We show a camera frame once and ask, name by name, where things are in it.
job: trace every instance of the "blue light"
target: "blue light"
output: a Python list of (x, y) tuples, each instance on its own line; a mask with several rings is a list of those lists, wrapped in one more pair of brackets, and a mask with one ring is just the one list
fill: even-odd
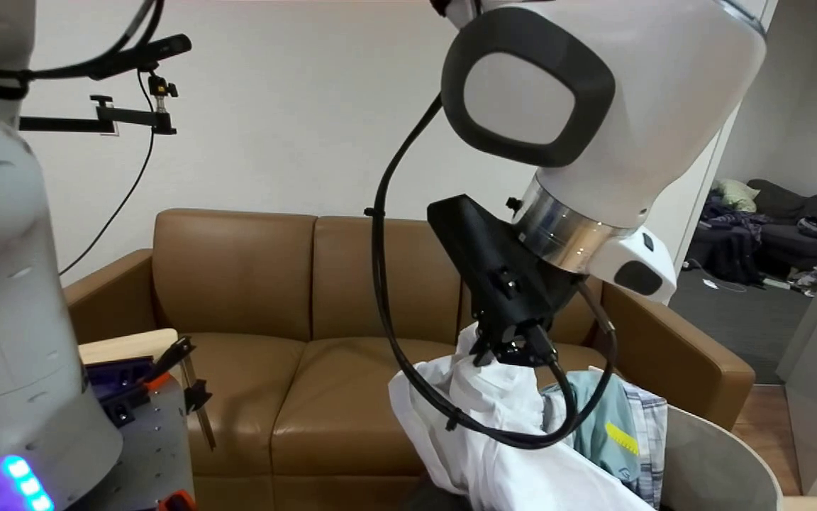
[(31, 479), (20, 483), (20, 493), (23, 493), (23, 498), (34, 498), (34, 493), (44, 493), (44, 485), (40, 485), (40, 479), (38, 479), (38, 476), (31, 476)]
[(14, 456), (14, 455), (7, 456), (4, 466), (7, 466), (13, 479), (20, 479), (20, 476), (31, 473), (31, 466), (23, 456)]
[(51, 499), (44, 493), (31, 503), (34, 511), (55, 511)]

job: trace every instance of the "couch armrest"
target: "couch armrest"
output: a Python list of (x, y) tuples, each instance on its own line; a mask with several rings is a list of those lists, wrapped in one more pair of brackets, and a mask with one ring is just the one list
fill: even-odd
[(674, 407), (732, 428), (754, 380), (746, 360), (679, 313), (604, 287), (604, 310), (620, 330), (620, 371)]
[(76, 341), (85, 343), (163, 326), (152, 266), (152, 249), (136, 249), (65, 287)]

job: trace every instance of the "brown leather couch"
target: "brown leather couch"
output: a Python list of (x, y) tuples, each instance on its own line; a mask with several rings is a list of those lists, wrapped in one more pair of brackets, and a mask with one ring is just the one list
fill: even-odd
[[(218, 448), (190, 425), (205, 507), (400, 507), (424, 466), (393, 417), (369, 221), (167, 211), (153, 249), (65, 290), (79, 341), (156, 326), (193, 334)], [(424, 221), (388, 221), (393, 310), (415, 360), (448, 356), (468, 295)], [(675, 407), (732, 425), (752, 370), (631, 292), (590, 285), (620, 326), (620, 370)], [(557, 319), (563, 365), (601, 363), (583, 297)]]

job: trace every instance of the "white cloth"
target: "white cloth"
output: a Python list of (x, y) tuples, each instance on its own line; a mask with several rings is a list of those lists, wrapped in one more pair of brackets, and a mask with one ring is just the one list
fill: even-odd
[[(543, 431), (544, 397), (533, 370), (474, 365), (476, 324), (459, 331), (458, 356), (418, 363), (418, 371), (486, 425)], [(393, 409), (438, 488), (466, 493), (479, 511), (651, 511), (631, 488), (564, 442), (512, 448), (458, 425), (415, 391), (403, 371), (388, 380)]]

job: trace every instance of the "wooden floor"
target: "wooden floor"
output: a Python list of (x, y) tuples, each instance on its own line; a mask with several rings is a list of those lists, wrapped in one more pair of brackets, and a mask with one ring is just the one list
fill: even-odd
[(752, 390), (750, 402), (737, 417), (736, 435), (771, 466), (783, 493), (800, 493), (800, 472), (787, 394), (779, 384), (761, 384)]

